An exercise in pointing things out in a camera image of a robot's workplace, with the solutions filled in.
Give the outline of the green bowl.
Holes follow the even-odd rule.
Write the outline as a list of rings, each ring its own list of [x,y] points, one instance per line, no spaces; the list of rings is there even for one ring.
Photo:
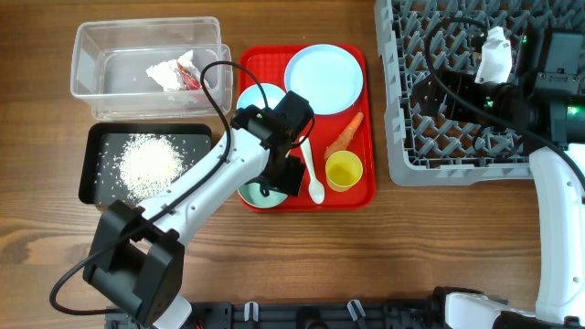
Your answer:
[[[244,203],[259,209],[277,207],[287,198],[286,194],[273,190],[268,190],[267,196],[261,192],[261,185],[258,183],[246,184],[238,189],[239,196]]]

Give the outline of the orange carrot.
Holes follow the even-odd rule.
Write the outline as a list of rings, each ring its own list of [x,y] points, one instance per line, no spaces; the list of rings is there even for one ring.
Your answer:
[[[357,129],[360,127],[363,119],[364,114],[362,112],[356,114],[356,116],[351,120],[346,128],[339,134],[337,139],[326,148],[324,152],[325,160],[327,160],[332,154],[339,151],[344,151],[347,148],[347,146],[352,141]]]

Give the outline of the light blue bowl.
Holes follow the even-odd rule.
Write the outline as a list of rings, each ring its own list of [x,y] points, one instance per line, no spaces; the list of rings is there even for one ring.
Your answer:
[[[284,98],[284,90],[270,83],[262,83],[261,86],[266,95],[268,107],[270,109],[274,109]],[[263,109],[265,107],[265,102],[261,94],[261,90],[256,84],[248,87],[240,94],[237,101],[237,109],[245,109],[251,105],[258,107],[259,109]]]

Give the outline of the red foil wrapper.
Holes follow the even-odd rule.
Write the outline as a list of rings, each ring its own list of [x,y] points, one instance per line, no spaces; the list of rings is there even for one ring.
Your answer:
[[[198,78],[199,71],[195,67],[177,63],[180,76],[188,90],[201,90],[202,84]]]

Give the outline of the white rice pile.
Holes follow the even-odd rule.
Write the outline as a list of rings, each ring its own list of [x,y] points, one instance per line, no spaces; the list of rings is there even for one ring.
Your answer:
[[[102,138],[94,203],[136,205],[163,191],[198,160],[194,138],[174,134],[111,133]]]

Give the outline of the white napkin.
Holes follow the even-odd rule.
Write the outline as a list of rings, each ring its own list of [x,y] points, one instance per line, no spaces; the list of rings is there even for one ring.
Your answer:
[[[194,51],[190,50],[187,51],[182,56],[180,56],[178,59],[171,59],[153,65],[150,68],[148,68],[145,72],[147,76],[153,79],[158,85],[160,85],[164,89],[164,91],[188,90],[180,76],[177,63],[197,68],[194,65],[193,57]],[[201,78],[201,71],[199,69],[198,71],[199,71],[198,78],[202,86],[205,85],[207,88],[209,88],[209,83],[205,79]]]

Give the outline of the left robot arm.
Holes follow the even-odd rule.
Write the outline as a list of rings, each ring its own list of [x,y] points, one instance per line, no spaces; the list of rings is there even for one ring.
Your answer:
[[[298,196],[305,166],[291,154],[314,122],[309,102],[289,91],[273,108],[240,108],[220,142],[191,169],[136,207],[101,214],[85,282],[138,324],[178,328],[191,313],[180,296],[186,246],[240,187]]]

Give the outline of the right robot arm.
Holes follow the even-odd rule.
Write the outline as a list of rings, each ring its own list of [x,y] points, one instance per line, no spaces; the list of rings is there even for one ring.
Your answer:
[[[431,42],[455,24],[479,27],[475,75],[437,70]],[[537,190],[541,272],[534,313],[491,300],[481,292],[441,294],[447,328],[581,328],[584,325],[584,97],[578,59],[584,36],[576,30],[530,29],[512,57],[501,27],[467,18],[442,20],[424,40],[429,77],[412,95],[424,114],[446,108],[450,119],[510,129],[526,142]]]

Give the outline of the grey dishwasher rack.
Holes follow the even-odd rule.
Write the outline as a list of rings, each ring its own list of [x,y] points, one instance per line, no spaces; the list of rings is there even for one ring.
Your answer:
[[[401,1],[377,0],[374,7],[382,59],[389,175],[399,186],[468,186],[500,179],[528,179],[523,145],[513,131],[455,122],[443,114],[424,116],[411,97],[428,70],[426,34],[449,16],[502,27],[517,44],[529,27],[584,29],[581,1]]]

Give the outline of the white plastic spoon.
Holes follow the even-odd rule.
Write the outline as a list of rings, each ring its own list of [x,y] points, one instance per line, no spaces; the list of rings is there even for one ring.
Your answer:
[[[300,145],[301,152],[305,160],[306,169],[310,177],[308,186],[309,196],[315,202],[315,204],[321,205],[324,202],[325,197],[324,186],[316,177],[316,173],[314,170],[312,148],[309,138],[307,136],[303,136],[302,140],[303,141],[301,142]]]

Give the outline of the yellow cup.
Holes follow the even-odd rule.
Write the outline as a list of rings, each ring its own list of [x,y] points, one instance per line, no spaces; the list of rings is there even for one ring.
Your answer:
[[[325,163],[327,184],[336,192],[344,192],[357,184],[364,168],[360,158],[349,151],[338,151]]]

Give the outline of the light blue plate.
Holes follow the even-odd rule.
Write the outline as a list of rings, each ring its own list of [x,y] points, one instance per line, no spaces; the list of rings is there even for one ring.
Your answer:
[[[329,44],[308,46],[289,60],[284,87],[306,99],[316,115],[333,115],[350,108],[364,87],[357,59]]]

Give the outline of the red serving tray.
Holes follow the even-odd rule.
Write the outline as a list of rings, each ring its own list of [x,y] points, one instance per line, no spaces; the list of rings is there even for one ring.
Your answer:
[[[364,119],[357,129],[347,150],[356,154],[362,161],[364,172],[361,179],[345,192],[336,192],[332,188],[325,189],[324,202],[315,204],[309,196],[309,175],[303,176],[299,196],[289,196],[277,207],[259,209],[241,202],[244,207],[256,212],[293,212],[321,210],[353,210],[366,206],[376,194],[375,162],[370,124],[370,109],[367,92],[367,71],[363,54],[349,44],[337,45],[353,55],[364,75],[364,87],[357,101],[347,110],[333,115],[316,115],[315,126],[310,131],[309,141],[314,157],[314,169],[319,181],[325,181],[324,152],[334,142],[357,113],[362,112]],[[284,90],[284,71],[289,60],[307,45],[257,46],[244,51],[240,64],[250,70],[261,82],[274,84]]]

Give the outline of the black plastic tray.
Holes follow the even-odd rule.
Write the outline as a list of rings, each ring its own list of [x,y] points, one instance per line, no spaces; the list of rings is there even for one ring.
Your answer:
[[[98,152],[101,149],[102,138],[111,133],[155,133],[174,134],[180,137],[191,136],[194,138],[193,146],[197,149],[197,162],[211,148],[211,130],[208,126],[201,123],[97,123],[89,131],[80,177],[79,199],[84,204],[90,204],[96,207],[105,207],[111,204],[97,205],[94,203],[94,179],[96,175],[96,164],[98,163]]]

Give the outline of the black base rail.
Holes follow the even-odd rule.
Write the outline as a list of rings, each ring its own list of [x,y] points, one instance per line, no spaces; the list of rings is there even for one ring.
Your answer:
[[[183,329],[441,328],[424,300],[259,304],[195,302]]]

